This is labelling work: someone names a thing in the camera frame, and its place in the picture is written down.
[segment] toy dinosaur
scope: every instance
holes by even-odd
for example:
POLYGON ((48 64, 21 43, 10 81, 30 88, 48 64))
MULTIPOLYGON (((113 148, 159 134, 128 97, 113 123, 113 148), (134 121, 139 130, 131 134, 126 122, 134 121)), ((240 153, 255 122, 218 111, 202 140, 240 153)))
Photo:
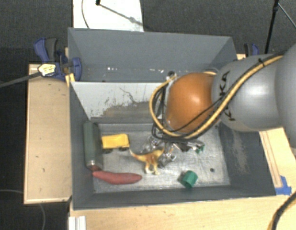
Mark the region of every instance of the toy dinosaur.
POLYGON ((154 150, 153 152, 146 153, 146 154, 135 154, 130 150, 132 157, 136 158, 139 161, 145 162, 145 172, 146 173, 154 173, 155 175, 159 174, 158 172, 158 159, 163 154, 165 148, 162 150, 154 150))

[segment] white paper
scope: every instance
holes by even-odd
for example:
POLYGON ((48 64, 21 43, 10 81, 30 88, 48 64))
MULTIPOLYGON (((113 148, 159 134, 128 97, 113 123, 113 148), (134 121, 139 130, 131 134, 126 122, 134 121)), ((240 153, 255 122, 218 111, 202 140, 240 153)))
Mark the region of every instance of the white paper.
POLYGON ((142 13, 139 0, 73 0, 73 26, 91 29, 124 30, 143 32, 142 13))

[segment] wooden table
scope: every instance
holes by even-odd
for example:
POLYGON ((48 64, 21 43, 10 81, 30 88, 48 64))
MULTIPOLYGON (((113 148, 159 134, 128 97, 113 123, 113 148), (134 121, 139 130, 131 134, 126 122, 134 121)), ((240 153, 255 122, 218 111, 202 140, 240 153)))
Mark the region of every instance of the wooden table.
MULTIPOLYGON (((29 73, 37 65, 30 65, 29 73)), ((24 203, 62 202, 71 196, 68 88, 55 79, 28 83, 24 203)), ((279 175, 296 191, 296 160, 283 129, 260 133, 274 184, 279 175)), ((221 201, 73 211, 86 216, 87 230, 266 230, 285 195, 221 201)), ((296 230, 296 204, 278 230, 296 230)))

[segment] red sausage toy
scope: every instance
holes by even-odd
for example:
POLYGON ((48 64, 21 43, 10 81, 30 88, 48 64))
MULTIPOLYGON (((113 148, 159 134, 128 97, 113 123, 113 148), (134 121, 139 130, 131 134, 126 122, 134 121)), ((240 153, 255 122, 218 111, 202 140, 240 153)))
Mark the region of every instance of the red sausage toy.
POLYGON ((94 171, 92 175, 113 185, 133 184, 142 179, 141 175, 134 173, 112 173, 108 171, 94 171))

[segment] green cylinder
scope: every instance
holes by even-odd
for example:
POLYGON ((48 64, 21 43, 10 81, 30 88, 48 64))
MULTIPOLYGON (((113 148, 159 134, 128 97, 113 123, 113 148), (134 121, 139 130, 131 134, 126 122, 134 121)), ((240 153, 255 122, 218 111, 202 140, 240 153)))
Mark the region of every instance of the green cylinder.
POLYGON ((181 180, 181 184, 186 188, 192 188, 196 183, 197 179, 198 179, 198 176, 195 172, 187 171, 181 180))

